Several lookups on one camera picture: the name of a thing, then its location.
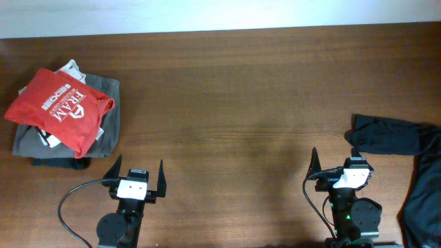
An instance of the wood grain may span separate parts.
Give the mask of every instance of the wood grain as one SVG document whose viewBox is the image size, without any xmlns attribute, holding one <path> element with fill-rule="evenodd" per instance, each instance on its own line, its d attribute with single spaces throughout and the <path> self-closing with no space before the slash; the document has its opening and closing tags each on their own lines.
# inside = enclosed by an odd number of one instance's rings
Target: wood grain
<svg viewBox="0 0 441 248">
<path fill-rule="evenodd" d="M 0 40 L 0 113 L 37 68 L 69 59 L 121 82 L 121 137 L 83 171 L 11 156 L 16 125 L 0 120 L 0 247 L 82 247 L 57 219 L 67 190 L 164 160 L 168 191 L 148 205 L 139 247 L 262 247 L 322 242 L 329 232 L 301 191 L 312 147 L 342 165 L 351 114 L 441 125 L 441 23 Z M 358 195 L 383 206 L 377 241 L 402 243 L 397 214 L 413 158 L 367 154 Z M 326 194 L 314 193 L 320 205 Z M 115 211 L 104 188 L 79 191 L 66 222 L 97 244 Z"/>
</svg>

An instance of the black cloth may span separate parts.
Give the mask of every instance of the black cloth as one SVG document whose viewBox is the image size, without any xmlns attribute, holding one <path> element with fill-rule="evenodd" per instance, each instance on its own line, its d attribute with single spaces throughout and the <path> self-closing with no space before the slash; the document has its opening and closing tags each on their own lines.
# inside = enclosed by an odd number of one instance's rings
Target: black cloth
<svg viewBox="0 0 441 248">
<path fill-rule="evenodd" d="M 441 128 L 357 114 L 345 138 L 359 152 L 418 155 L 415 186 L 401 220 L 404 238 L 408 247 L 440 247 Z"/>
<path fill-rule="evenodd" d="M 46 165 L 70 169 L 85 169 L 90 165 L 90 158 L 37 158 L 31 165 Z"/>
</svg>

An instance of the clothing pile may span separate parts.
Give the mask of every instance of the clothing pile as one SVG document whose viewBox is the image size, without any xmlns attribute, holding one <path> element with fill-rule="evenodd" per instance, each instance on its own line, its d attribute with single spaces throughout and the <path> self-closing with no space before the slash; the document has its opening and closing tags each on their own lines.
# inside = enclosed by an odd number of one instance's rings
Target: clothing pile
<svg viewBox="0 0 441 248">
<path fill-rule="evenodd" d="M 361 114 L 355 120 L 345 138 L 359 152 L 417 156 L 400 217 L 404 239 L 407 247 L 441 247 L 441 128 Z"/>
<path fill-rule="evenodd" d="M 81 73 L 74 60 L 56 72 L 39 69 L 5 118 L 19 124 L 13 155 L 83 169 L 118 143 L 119 82 Z"/>
</svg>

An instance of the black cable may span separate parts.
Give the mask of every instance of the black cable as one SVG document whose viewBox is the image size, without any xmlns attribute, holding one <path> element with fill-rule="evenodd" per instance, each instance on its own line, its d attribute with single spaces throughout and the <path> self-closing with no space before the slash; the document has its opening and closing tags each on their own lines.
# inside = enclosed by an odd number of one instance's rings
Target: black cable
<svg viewBox="0 0 441 248">
<path fill-rule="evenodd" d="M 302 185 L 302 189 L 303 189 L 303 194 L 305 195 L 306 200 L 308 201 L 308 203 L 311 205 L 311 207 L 314 209 L 314 211 L 318 214 L 318 216 L 322 219 L 322 221 L 324 222 L 324 224 L 328 227 L 329 231 L 331 232 L 332 238 L 334 240 L 336 240 L 336 236 L 334 235 L 334 232 L 332 231 L 331 226 L 328 224 L 328 222 L 325 220 L 325 218 L 323 218 L 322 214 L 317 210 L 316 206 L 314 206 L 314 204 L 311 202 L 311 200 L 308 197 L 308 194 L 306 193 L 306 182 L 312 177 L 312 176 L 317 176 L 319 174 L 323 174 L 325 172 L 328 172 L 327 170 L 321 171 L 321 172 L 317 172 L 315 174 L 309 175 L 308 177 L 306 177 L 303 181 L 303 185 Z"/>
<path fill-rule="evenodd" d="M 64 228 L 66 228 L 73 236 L 79 238 L 81 241 L 83 241 L 89 248 L 92 248 L 91 244 L 84 239 L 83 237 L 81 237 L 80 235 L 78 235 L 76 232 L 74 232 L 72 229 L 70 229 L 70 227 L 64 222 L 63 217 L 61 217 L 61 206 L 63 205 L 64 201 L 72 194 L 74 193 L 76 190 L 84 187 L 84 186 L 88 186 L 88 185 L 93 185 L 93 184 L 97 184 L 97 183 L 104 183 L 104 182 L 111 182 L 111 181 L 118 181 L 118 179 L 100 179 L 100 180 L 94 180 L 94 181 L 90 181 L 87 183 L 83 183 L 82 185 L 76 186 L 75 188 L 71 189 L 66 195 L 63 196 L 63 198 L 60 200 L 60 203 L 58 204 L 58 219 L 60 220 L 61 224 L 64 226 Z"/>
<path fill-rule="evenodd" d="M 331 224 L 332 226 L 334 226 L 334 224 L 331 223 L 331 222 L 328 220 L 328 218 L 326 218 L 326 214 L 325 214 L 325 205 L 326 205 L 326 202 L 328 201 L 328 199 L 329 199 L 329 196 L 326 196 L 325 200 L 323 201 L 322 213 L 323 213 L 323 217 L 325 217 L 326 221 L 327 221 L 329 224 Z"/>
</svg>

